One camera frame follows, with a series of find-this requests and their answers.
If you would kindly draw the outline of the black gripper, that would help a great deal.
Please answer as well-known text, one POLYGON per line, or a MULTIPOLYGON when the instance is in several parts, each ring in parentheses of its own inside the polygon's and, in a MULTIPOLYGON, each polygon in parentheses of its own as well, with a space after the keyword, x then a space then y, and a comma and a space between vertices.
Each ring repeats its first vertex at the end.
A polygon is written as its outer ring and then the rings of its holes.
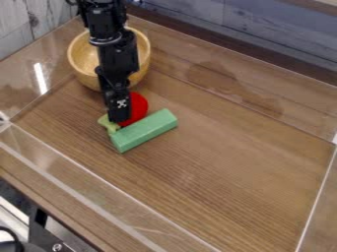
POLYGON ((100 52, 101 88, 109 109, 109 119, 114 123, 130 119, 129 76, 140 70, 137 38, 133 31, 121 31, 114 38, 97 40, 100 52))

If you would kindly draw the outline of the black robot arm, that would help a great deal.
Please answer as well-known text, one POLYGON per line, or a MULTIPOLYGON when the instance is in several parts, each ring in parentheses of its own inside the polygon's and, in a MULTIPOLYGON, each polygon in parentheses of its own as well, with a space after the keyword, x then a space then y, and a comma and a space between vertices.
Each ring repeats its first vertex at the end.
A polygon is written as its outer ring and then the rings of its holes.
POLYGON ((108 107, 109 119, 122 123, 132 116, 130 75, 140 70, 137 37, 126 28, 124 0, 77 0, 90 43, 98 49, 96 73, 108 107))

